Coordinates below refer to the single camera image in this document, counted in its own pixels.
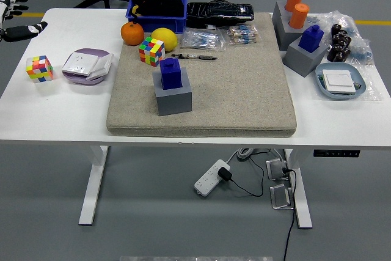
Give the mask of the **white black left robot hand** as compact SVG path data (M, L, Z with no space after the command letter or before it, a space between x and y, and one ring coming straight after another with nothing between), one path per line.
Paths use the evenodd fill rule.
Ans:
M23 11L29 7L22 5L22 2L28 0L1 0L1 40L5 42L18 42L29 40L38 36L48 25L47 22L41 21L37 24L24 26L14 26L12 28L4 28L5 20L10 20L14 16L21 16Z

